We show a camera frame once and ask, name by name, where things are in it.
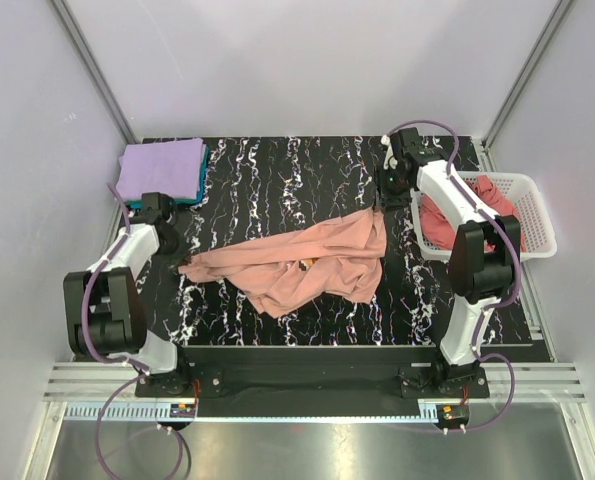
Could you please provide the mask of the pink printed t shirt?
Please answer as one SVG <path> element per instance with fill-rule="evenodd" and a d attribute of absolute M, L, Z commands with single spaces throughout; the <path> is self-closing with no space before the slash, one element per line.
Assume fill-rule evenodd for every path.
<path fill-rule="evenodd" d="M 227 280 L 258 313 L 277 319 L 322 294 L 370 303 L 386 247 L 384 215 L 369 207 L 305 230 L 193 255 L 178 272 L 194 283 Z"/>

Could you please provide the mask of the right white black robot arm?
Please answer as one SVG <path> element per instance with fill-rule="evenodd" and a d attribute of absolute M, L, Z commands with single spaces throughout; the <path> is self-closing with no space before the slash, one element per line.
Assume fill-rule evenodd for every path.
<path fill-rule="evenodd" d="M 495 309 L 520 290 L 521 226 L 488 206 L 455 171 L 455 153 L 426 146 L 409 121 L 384 135 L 385 159 L 376 167 L 377 202 L 385 209 L 409 203 L 419 192 L 432 200 L 455 233 L 448 261 L 454 294 L 448 328 L 431 365 L 404 386 L 459 395 L 478 381 L 483 334 Z"/>

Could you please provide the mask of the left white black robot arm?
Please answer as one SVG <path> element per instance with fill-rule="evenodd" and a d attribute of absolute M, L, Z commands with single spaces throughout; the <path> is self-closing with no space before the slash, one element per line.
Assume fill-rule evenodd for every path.
<path fill-rule="evenodd" d="M 180 396 L 193 372 L 182 349 L 147 326 L 136 279 L 154 256 L 176 252 L 175 201 L 146 193 L 133 215 L 124 207 L 124 226 L 99 260 L 63 280 L 68 343 L 74 355 L 103 364 L 126 363 L 145 376 L 148 388 Z"/>

